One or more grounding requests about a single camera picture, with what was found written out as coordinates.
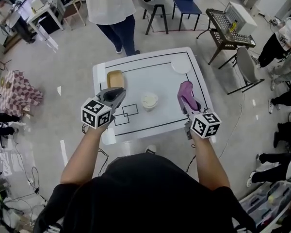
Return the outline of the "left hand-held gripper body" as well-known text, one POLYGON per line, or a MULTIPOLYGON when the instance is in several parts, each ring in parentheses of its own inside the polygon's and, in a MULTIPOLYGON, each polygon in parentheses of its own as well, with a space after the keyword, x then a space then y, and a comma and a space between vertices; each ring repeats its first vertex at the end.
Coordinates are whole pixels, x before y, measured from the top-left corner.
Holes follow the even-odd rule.
POLYGON ((109 91, 100 91, 93 98, 88 98, 81 107, 81 121, 93 128, 98 129, 109 122, 114 113, 115 103, 107 100, 109 91))

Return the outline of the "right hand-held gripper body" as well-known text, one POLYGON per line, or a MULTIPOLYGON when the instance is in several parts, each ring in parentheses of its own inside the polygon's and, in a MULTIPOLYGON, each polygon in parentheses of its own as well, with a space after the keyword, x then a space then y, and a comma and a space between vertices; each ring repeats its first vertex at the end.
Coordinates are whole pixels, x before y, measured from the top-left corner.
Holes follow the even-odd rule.
POLYGON ((188 118, 188 122, 185 123, 184 130, 189 140, 192 139, 191 132, 203 139, 215 136, 222 123, 219 116, 210 109, 204 112, 189 109, 185 115, 188 118))

